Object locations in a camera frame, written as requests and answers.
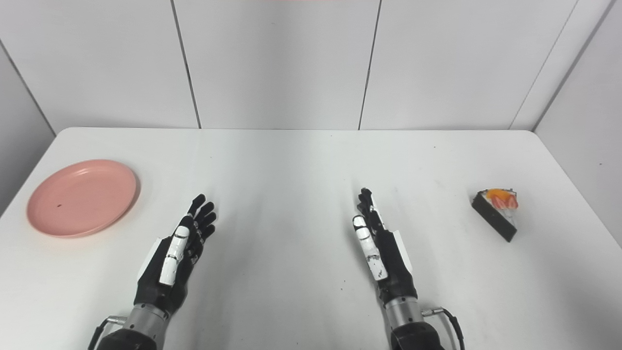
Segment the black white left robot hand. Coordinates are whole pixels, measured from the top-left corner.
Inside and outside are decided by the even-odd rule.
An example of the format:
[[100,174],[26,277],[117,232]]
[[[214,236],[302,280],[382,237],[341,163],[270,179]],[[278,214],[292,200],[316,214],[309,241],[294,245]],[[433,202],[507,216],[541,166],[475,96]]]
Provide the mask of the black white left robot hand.
[[201,193],[171,235],[158,238],[138,273],[134,304],[151,304],[172,316],[184,303],[188,281],[215,232],[215,204]]

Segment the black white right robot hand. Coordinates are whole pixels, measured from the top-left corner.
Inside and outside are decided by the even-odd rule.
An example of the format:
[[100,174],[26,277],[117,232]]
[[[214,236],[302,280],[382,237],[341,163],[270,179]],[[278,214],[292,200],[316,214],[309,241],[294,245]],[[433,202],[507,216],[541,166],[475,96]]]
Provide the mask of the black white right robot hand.
[[360,214],[353,217],[352,225],[382,303],[418,298],[413,266],[400,232],[387,228],[368,188],[361,189],[358,199]]

